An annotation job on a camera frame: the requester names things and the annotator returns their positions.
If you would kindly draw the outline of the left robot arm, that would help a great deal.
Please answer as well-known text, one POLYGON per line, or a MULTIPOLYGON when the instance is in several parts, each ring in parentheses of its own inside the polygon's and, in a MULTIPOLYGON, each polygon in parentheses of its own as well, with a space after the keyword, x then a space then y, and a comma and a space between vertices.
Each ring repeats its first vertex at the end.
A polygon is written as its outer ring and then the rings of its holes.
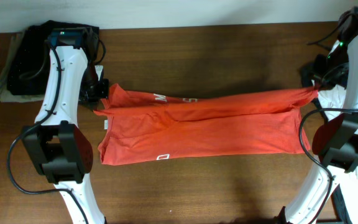
POLYGON ((34 125, 19 135, 39 175, 63 197, 73 223, 106 223, 91 186, 93 148, 78 127, 79 105, 92 110, 108 98, 97 59, 102 44, 91 27, 54 29, 47 37, 50 70, 34 125))

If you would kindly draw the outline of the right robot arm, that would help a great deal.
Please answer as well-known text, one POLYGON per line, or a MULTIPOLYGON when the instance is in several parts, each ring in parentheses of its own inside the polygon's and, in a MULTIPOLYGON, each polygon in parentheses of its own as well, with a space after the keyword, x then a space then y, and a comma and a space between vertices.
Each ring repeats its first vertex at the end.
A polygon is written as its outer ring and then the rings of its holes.
POLYGON ((313 161, 301 190, 283 207, 274 223, 315 223, 324 205, 344 174, 358 168, 358 7, 344 12, 332 31, 337 35, 327 55, 317 55, 308 72, 318 90, 339 85, 346 91, 340 108, 317 108, 311 115, 337 112, 315 132, 312 150, 305 149, 313 161))

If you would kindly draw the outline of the red printed t-shirt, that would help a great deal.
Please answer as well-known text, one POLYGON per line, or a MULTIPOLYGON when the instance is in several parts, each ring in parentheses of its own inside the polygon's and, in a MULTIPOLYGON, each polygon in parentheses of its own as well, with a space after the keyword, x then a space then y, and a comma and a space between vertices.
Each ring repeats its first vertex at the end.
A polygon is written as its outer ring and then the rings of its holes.
POLYGON ((301 154, 301 107, 318 96, 312 88, 219 98, 175 98, 113 85, 103 109, 108 128, 99 144, 104 165, 184 157, 301 154))

